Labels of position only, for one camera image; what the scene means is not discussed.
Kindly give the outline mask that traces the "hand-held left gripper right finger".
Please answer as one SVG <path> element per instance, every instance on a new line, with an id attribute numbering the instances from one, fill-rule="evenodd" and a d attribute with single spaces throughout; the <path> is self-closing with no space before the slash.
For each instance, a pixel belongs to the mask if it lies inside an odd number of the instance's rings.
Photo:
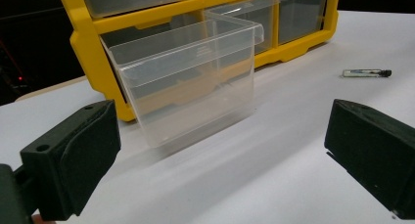
<path id="1" fill-rule="evenodd" d="M 415 220 L 415 128 L 368 106 L 336 99 L 324 147 L 387 210 Z"/>

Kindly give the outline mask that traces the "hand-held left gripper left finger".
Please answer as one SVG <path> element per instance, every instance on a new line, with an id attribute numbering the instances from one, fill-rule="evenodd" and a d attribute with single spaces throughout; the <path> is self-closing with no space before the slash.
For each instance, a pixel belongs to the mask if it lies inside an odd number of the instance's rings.
<path id="1" fill-rule="evenodd" d="M 35 208 L 46 220 L 79 215 L 120 151 L 115 103 L 79 109 L 21 150 L 34 180 Z"/>

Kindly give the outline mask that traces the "yellow drawer cabinet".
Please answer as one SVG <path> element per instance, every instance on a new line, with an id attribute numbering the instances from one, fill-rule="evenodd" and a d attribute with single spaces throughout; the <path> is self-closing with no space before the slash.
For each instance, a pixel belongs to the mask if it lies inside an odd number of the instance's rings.
<path id="1" fill-rule="evenodd" d="M 115 100 L 119 119 L 131 121 L 135 118 L 134 112 L 121 93 L 100 41 L 100 35 L 133 25 L 155 25 L 157 22 L 187 13 L 199 16 L 206 8 L 245 0 L 184 0 L 124 15 L 97 19 L 90 15 L 84 0 L 61 1 L 73 27 L 70 45 L 91 87 L 102 93 L 107 99 Z M 274 37 L 271 48 L 254 57 L 254 65 L 262 67 L 279 61 L 287 62 L 332 38 L 337 28 L 338 2 L 339 0 L 325 0 L 325 11 L 319 30 L 285 44 L 282 44 L 279 38 Z"/>

